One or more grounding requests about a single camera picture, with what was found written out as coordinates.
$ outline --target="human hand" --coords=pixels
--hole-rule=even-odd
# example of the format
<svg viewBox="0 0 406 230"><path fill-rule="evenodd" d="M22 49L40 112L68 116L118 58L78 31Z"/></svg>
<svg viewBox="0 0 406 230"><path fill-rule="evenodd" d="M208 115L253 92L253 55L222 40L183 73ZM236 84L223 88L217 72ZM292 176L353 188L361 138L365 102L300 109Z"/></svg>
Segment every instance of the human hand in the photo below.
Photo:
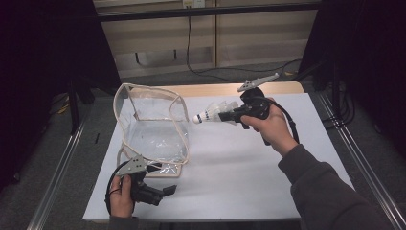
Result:
<svg viewBox="0 0 406 230"><path fill-rule="evenodd" d="M111 216L117 218L131 218L134 210L134 201L130 196L131 177L125 175L122 188L120 188L120 177L115 175L110 188Z"/></svg>
<svg viewBox="0 0 406 230"><path fill-rule="evenodd" d="M290 135L282 111L274 105L270 106L269 116L265 120L244 115L241 117L241 121L245 125L253 127L255 131L259 131L262 137L271 143L272 148L282 157L298 145Z"/></svg>

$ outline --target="metal rail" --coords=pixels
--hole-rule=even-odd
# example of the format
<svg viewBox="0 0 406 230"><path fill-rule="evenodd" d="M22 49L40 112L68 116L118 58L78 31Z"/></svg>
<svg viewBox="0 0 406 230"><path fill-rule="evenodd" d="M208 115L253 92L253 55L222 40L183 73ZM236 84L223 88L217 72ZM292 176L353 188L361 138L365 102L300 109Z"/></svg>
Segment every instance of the metal rail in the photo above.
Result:
<svg viewBox="0 0 406 230"><path fill-rule="evenodd" d="M239 14L239 13L255 13L255 12L311 11L311 10L319 10L321 7L324 7L326 5L331 5L331 4L322 3L322 2L307 2L307 3L240 6L240 7L176 9L176 10L165 10L165 11L100 13L97 16L97 19L100 22L106 22L106 21L124 21L124 20L187 17L187 16L207 16L207 15Z"/></svg>
<svg viewBox="0 0 406 230"><path fill-rule="evenodd" d="M42 197L38 207L35 210L33 217L31 218L30 224L27 228L28 230L40 230L44 227L45 221L47 220L51 208L54 204L54 201L56 200L57 191L62 182L62 178L65 175L72 155L74 154L76 146L78 145L80 136L83 132L84 124L87 121L90 110L91 107L88 107L87 110L85 111L81 123L76 129L76 132L73 135L71 135L71 138L69 139L65 151L63 152L62 157L60 158L59 164L56 167L51 182L48 185L45 195Z"/></svg>
<svg viewBox="0 0 406 230"><path fill-rule="evenodd" d="M319 99L322 102L328 116L333 116L332 103L326 95L319 95ZM364 175L365 180L370 186L372 192L374 193L376 199L381 205L383 211L391 222L392 226L396 230L406 229L406 221L402 216L399 208L397 207L394 199L389 194L388 190L376 176L367 158L365 158L364 153L355 143L349 130L343 124L341 120L333 120L334 125L341 138L343 139L345 145L347 146L352 158L354 159L356 165L360 172Z"/></svg>

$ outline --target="wire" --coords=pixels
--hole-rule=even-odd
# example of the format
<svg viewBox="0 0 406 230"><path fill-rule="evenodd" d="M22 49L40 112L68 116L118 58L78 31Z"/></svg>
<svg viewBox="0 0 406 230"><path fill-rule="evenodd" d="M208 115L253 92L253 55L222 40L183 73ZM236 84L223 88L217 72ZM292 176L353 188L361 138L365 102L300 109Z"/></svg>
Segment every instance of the wire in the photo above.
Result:
<svg viewBox="0 0 406 230"><path fill-rule="evenodd" d="M326 63L326 61L324 59L322 59L321 61L319 61L319 62L313 64L312 66L308 67L307 69L305 69L302 73L297 75L291 81L301 81L301 80L305 79L307 76L310 75L311 72L317 70L320 66L324 65L325 63Z"/></svg>
<svg viewBox="0 0 406 230"><path fill-rule="evenodd" d="M326 126L326 129L332 129L332 128L339 128L339 127L344 127L348 124L350 124L354 117L355 117L355 101L353 98L351 98L348 94L348 91L340 91L340 92L344 92L344 96L343 96L343 101L342 101L342 107L344 107L344 112L341 112L341 114L339 114L339 116L337 115L333 115L327 119L322 120L323 122L327 122L327 121L340 121L340 123L338 125L334 125L334 126Z"/></svg>
<svg viewBox="0 0 406 230"><path fill-rule="evenodd" d="M285 68L287 65L289 65L289 64L291 64L291 63L294 63L294 62L296 62L296 61L301 61L300 58L298 58L298 59L293 59L293 60L288 61L287 63L285 63L285 64L282 65L282 66L279 66L279 67L276 67L276 68L272 68L272 69L266 69L266 70L252 70L252 69L244 69L244 68L236 68L236 67L218 67L218 68L210 68L210 69L201 70L201 71L193 70L193 69L191 68L191 64L190 64L190 46L191 46L191 31L192 31L192 23L191 23L191 20L192 20L192 18L189 16L188 19L189 19L189 32L188 32L188 48L187 48L187 51L186 51L186 64L187 64L187 66L188 66L188 69L189 69L192 73L194 73L194 74L196 74L196 75L198 75L198 76L201 76L201 77L210 77L210 78L215 78L215 79L219 79L219 80L223 80L223 81L229 81L229 82L237 83L237 81L235 81L235 80L228 80L228 79L221 78L221 77L219 77L219 76L207 75L207 74L204 74L204 73L207 73L207 72L210 72L210 71L213 71L213 70L238 70L238 71L246 71L246 72L254 72L254 73L266 73L266 72L276 71L276 70L279 70L279 69L282 69L281 72L283 73L284 68Z"/></svg>
<svg viewBox="0 0 406 230"><path fill-rule="evenodd" d="M253 97L252 99L257 99L257 100L262 100L262 101L266 101L274 106L276 106L278 109L280 109L283 114L286 116L287 122L289 123L290 129L292 130L292 135L293 135L293 139L295 139L295 141L300 144L299 142L299 135L298 135L298 130L296 129L296 123L293 121L292 117L289 115L289 113L286 111L286 109L284 109L280 104L278 104L275 101L272 101L270 99L267 98L263 98L263 97Z"/></svg>
<svg viewBox="0 0 406 230"><path fill-rule="evenodd" d="M110 205L110 187L111 183L113 182L113 178L116 175L116 173L121 169L128 161L123 162L119 167L114 170L114 172L111 174L110 179L108 180L107 183L107 189L105 191L105 196L104 196L104 202L107 207L108 214L111 215L111 205Z"/></svg>

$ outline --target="sweater sleeve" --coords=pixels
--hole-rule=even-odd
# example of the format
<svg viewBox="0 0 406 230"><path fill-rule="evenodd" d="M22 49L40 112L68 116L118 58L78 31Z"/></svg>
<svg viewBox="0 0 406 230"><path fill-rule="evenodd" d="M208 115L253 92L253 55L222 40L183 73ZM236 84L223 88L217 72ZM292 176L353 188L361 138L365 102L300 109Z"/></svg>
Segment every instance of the sweater sleeve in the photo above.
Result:
<svg viewBox="0 0 406 230"><path fill-rule="evenodd" d="M279 163L306 229L389 229L373 207L303 145Z"/></svg>
<svg viewBox="0 0 406 230"><path fill-rule="evenodd" d="M138 229L137 218L117 218L110 216L108 230L137 230L137 229Z"/></svg>

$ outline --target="white tabletop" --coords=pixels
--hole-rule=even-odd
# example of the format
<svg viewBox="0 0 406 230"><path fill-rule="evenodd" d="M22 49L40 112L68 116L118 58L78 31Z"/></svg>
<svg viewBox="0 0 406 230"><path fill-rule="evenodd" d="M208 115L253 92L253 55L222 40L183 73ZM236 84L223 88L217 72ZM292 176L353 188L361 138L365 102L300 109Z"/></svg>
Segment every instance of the white tabletop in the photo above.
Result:
<svg viewBox="0 0 406 230"><path fill-rule="evenodd" d="M350 179L331 144L307 94L272 95L297 124L301 143L320 161L326 161L349 185ZM239 101L236 96L185 98L189 116L200 113L211 102ZM290 194L290 183L278 168L282 159L263 144L260 134L241 124L190 123L190 161L179 178L147 178L150 187L162 189L176 184L174 195L159 206L137 203L134 216L156 221L238 221L297 219L299 214ZM101 172L90 197L86 220L108 221L104 193L116 168L121 146L116 126Z"/></svg>

